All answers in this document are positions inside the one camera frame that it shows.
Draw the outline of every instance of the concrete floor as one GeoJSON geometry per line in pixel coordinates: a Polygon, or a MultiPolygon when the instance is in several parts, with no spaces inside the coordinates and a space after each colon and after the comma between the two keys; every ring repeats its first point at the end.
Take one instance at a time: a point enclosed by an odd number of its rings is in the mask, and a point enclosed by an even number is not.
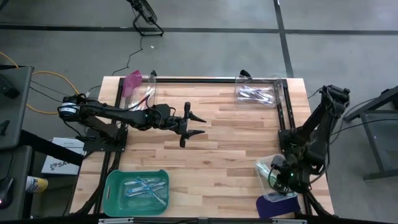
{"type": "MultiPolygon", "coordinates": [[[[148,1],[163,27],[278,28],[272,0],[148,1]]],[[[280,7],[286,29],[398,30],[395,0],[280,0],[280,7]]],[[[132,19],[124,0],[15,0],[0,12],[0,23],[30,25],[129,27],[132,19]]],[[[127,56],[139,49],[139,39],[135,32],[0,30],[0,51],[19,65],[62,73],[85,92],[124,67],[127,56]]],[[[355,105],[398,83],[398,35],[292,34],[286,39],[294,77],[304,78],[308,94],[322,85],[334,84],[351,89],[351,105],[355,105]]],[[[145,38],[142,46],[144,50],[132,57],[130,68],[118,75],[139,69],[143,73],[156,70],[165,76],[230,77],[246,69],[257,77],[287,76],[279,34],[169,32],[163,38],[145,38]]],[[[9,62],[0,58],[0,63],[9,62]]],[[[37,75],[34,80],[73,93],[58,78],[37,75]]],[[[315,109],[319,101],[319,96],[311,98],[311,108],[315,109]]],[[[46,111],[55,111],[58,106],[33,91],[29,103],[46,111]]],[[[83,131],[78,124],[75,127],[83,131]]],[[[31,110],[26,111],[24,129],[46,139],[75,135],[57,116],[31,110]],[[44,126],[44,121],[52,125],[44,126]]],[[[364,174],[375,171],[376,162],[363,128],[340,135],[331,146],[328,171],[337,215],[398,222],[398,178],[362,180],[364,174]]],[[[46,192],[37,214],[60,215],[69,190],[46,192]]]]}

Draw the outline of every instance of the green tray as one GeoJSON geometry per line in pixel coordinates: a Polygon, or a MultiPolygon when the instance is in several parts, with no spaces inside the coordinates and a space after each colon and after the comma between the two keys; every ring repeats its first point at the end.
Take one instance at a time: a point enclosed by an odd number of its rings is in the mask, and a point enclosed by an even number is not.
{"type": "Polygon", "coordinates": [[[103,210],[110,217],[160,215],[166,210],[168,205],[169,175],[164,170],[150,172],[122,172],[115,170],[106,179],[103,210]],[[139,185],[125,185],[124,183],[135,181],[137,178],[161,178],[161,182],[165,182],[164,188],[155,191],[155,193],[166,203],[166,206],[148,193],[127,197],[126,190],[139,185]]]}

